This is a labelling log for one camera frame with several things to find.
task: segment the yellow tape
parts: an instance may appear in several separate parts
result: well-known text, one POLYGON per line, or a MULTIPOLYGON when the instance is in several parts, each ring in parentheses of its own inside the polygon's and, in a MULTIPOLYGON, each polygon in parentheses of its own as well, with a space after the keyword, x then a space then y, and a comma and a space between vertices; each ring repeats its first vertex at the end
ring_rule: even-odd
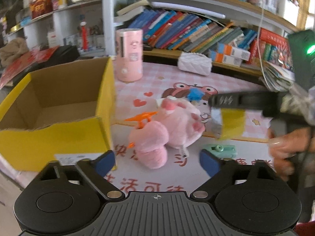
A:
POLYGON ((220 140, 241 136, 245 130, 245 110, 221 109, 222 132, 220 140))

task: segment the pink plush toy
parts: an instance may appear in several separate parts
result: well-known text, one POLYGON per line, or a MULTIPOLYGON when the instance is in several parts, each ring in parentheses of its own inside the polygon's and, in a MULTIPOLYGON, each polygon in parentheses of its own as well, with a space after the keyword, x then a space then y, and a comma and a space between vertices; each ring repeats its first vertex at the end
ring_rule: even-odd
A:
POLYGON ((204 132, 200 111, 185 99, 165 98, 153 121, 140 125, 131 131, 129 141, 138 160, 151 169, 166 163, 164 145, 185 150, 204 132))

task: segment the white cable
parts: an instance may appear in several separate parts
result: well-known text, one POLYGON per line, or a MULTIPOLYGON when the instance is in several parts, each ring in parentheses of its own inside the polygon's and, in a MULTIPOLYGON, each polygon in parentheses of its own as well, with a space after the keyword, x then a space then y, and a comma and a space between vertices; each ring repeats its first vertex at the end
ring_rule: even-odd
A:
POLYGON ((259 62, 260 62, 260 68, 261 68, 261 72, 262 72, 262 76, 264 77, 264 80, 265 80, 265 83, 267 84, 267 87, 269 88, 269 90, 272 90, 270 88, 270 85, 269 83, 267 82, 267 79, 266 79, 266 76, 265 76, 265 72, 264 72, 264 68, 262 66, 262 59, 261 59, 261 54, 260 54, 260 47, 259 47, 259 37, 260 37, 260 29, 261 29, 261 26, 262 26, 262 22, 263 22, 263 19, 264 19, 264 6, 265 6, 265 3, 263 0, 260 0, 260 4, 261 4, 261 18, 260 18, 260 23, 259 23, 259 26, 258 26, 258 33, 257 33, 257 49, 258 49, 258 55, 259 55, 259 62))

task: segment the orange plastic toy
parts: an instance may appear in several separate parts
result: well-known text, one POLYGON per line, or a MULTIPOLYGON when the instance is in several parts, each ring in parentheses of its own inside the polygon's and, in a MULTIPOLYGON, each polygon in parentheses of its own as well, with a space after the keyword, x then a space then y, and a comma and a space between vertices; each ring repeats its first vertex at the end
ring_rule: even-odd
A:
MULTIPOLYGON (((158 112, 143 112, 141 114, 137 114, 135 117, 125 119, 125 121, 137 121, 138 122, 138 129, 143 129, 144 123, 142 120, 147 120, 147 122, 151 121, 151 117, 156 115, 158 112)), ((128 148, 133 148, 134 143, 130 143, 128 148)))

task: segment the pink cylindrical container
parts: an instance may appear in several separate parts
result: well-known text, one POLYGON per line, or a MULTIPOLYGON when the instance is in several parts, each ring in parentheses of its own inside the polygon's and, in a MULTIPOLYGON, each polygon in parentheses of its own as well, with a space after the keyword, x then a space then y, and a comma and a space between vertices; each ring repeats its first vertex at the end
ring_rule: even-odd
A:
POLYGON ((120 81, 133 82, 142 77, 142 38, 142 29, 116 31, 116 73, 120 81))

